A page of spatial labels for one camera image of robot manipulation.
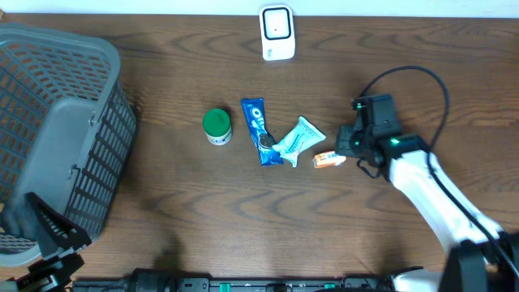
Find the small orange snack box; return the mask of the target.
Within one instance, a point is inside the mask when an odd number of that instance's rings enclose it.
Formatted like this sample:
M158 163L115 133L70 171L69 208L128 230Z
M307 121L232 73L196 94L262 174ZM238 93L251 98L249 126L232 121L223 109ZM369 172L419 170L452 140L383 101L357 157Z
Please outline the small orange snack box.
M345 161L346 161L345 156L338 155L334 151L328 151L328 152L322 152L322 153L316 154L312 159L313 166L316 169L326 168L329 166L339 166L339 165L343 164Z

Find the white mint tissue pack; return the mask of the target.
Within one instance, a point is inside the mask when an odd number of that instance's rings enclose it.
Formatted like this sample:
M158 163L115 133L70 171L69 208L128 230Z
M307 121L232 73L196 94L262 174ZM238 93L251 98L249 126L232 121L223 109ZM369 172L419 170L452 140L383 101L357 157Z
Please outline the white mint tissue pack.
M272 148L277 151L281 158L287 160L296 167L298 156L315 144L326 139L326 135L305 117L300 116L296 126Z

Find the grey plastic mesh basket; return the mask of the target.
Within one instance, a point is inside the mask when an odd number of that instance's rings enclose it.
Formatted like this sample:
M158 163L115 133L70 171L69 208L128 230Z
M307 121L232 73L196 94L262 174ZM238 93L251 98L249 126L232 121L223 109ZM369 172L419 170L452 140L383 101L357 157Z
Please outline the grey plastic mesh basket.
M96 239L136 135L108 42L22 24L1 26L1 263L41 253L25 196Z

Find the blue Oreo cookie pack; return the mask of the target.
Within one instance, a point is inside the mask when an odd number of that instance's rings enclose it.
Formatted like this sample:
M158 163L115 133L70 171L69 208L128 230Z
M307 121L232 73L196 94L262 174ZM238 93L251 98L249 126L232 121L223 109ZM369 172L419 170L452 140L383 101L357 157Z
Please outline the blue Oreo cookie pack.
M282 165L280 153L273 149L276 143L266 127L264 99L243 98L241 107L253 143L262 166Z

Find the green lid white jar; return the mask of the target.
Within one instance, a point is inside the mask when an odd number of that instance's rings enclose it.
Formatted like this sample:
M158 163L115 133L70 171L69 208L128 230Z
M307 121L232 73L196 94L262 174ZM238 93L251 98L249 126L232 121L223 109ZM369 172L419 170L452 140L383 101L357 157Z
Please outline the green lid white jar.
M213 145L222 146L232 139L230 117L223 109L209 110L203 117L203 129Z

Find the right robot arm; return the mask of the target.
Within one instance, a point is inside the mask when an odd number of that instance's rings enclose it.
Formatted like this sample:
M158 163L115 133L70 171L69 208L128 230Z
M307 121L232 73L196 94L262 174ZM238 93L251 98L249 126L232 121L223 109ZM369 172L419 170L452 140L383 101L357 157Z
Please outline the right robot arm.
M405 135L393 98L359 97L351 102L354 125L337 135L336 152L357 159L371 178L401 191L433 230L448 255L444 271L408 268L388 276L395 291L516 291L518 237L479 211L441 168L426 142Z

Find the white barcode scanner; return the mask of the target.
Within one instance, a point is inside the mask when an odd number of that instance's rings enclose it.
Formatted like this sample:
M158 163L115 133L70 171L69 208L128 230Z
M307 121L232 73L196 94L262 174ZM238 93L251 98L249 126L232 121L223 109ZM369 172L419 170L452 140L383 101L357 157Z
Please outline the white barcode scanner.
M264 6L259 12L259 23L263 59L291 59L296 48L292 10L286 5Z

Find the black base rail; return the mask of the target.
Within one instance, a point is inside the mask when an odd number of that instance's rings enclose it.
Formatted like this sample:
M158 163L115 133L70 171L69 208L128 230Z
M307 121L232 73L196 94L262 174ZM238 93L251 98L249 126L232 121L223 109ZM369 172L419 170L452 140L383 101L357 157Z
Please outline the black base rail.
M339 279L218 279L178 277L137 268L122 278L79 278L73 292L314 292L437 291L440 273L411 267L389 275L351 274Z

